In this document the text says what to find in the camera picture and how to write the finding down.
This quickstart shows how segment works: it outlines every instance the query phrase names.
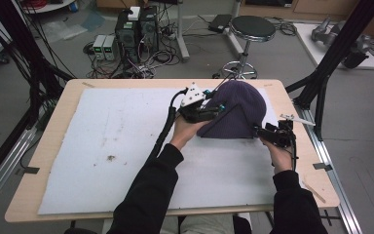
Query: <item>person's left hand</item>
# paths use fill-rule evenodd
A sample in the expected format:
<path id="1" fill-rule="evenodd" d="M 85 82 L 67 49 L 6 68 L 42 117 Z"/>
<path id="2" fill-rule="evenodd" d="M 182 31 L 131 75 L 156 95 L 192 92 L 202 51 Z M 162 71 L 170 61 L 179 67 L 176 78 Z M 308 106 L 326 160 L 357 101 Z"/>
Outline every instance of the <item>person's left hand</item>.
<path id="1" fill-rule="evenodd" d="M 175 120 L 174 134 L 169 143 L 178 148 L 178 150 L 181 150 L 181 148 L 186 145 L 187 141 L 189 141 L 202 126 L 209 122 L 210 121 L 204 121 L 197 124 L 190 124 L 179 115 Z"/>

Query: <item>black stool seat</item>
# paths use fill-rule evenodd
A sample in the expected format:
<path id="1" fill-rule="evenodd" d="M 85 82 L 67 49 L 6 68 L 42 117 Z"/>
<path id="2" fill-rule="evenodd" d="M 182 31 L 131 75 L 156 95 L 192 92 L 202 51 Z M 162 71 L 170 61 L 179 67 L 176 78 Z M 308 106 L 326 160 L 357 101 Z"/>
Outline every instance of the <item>black stool seat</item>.
<path id="1" fill-rule="evenodd" d="M 232 19 L 230 28 L 233 34 L 248 41 L 265 42 L 275 36 L 276 29 L 266 19 L 242 16 Z"/>

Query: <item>purple cap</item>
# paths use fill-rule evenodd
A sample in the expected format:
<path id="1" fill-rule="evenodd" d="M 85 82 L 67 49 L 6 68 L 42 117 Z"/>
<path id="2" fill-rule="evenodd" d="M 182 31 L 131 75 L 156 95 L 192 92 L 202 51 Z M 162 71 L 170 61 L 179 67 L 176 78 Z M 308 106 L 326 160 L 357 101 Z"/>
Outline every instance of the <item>purple cap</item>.
<path id="1" fill-rule="evenodd" d="M 225 106 L 209 124 L 197 131 L 206 138 L 253 138 L 256 124 L 262 126 L 266 115 L 266 102 L 260 93 L 244 81 L 231 80 L 218 88 L 206 107 Z"/>

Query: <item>black sleeve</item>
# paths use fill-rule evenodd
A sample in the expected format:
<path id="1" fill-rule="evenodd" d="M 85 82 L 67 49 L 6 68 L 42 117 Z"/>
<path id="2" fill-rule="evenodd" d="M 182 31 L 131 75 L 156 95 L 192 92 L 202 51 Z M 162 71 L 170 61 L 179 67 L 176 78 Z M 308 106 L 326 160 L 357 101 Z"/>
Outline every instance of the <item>black sleeve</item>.
<path id="1" fill-rule="evenodd" d="M 159 233 L 178 180 L 175 167 L 181 161 L 180 151 L 166 144 L 157 159 L 146 163 L 124 201 L 115 209 L 107 234 Z"/>
<path id="2" fill-rule="evenodd" d="M 327 233 L 321 223 L 312 192 L 299 184 L 299 175 L 284 171 L 273 176 L 277 189 L 274 203 L 275 227 L 271 234 Z"/>

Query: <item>sleeve cuff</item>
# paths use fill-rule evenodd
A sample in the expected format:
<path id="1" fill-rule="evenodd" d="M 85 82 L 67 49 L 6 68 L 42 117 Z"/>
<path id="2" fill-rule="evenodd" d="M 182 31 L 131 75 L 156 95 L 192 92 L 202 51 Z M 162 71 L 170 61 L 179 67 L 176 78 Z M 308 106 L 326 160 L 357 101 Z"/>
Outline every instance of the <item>sleeve cuff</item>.
<path id="1" fill-rule="evenodd" d="M 158 160 L 175 168 L 184 160 L 184 157 L 174 145 L 168 143 L 164 146 Z"/>
<path id="2" fill-rule="evenodd" d="M 274 175 L 273 181 L 278 192 L 286 189 L 300 188 L 299 175 L 291 170 Z"/>

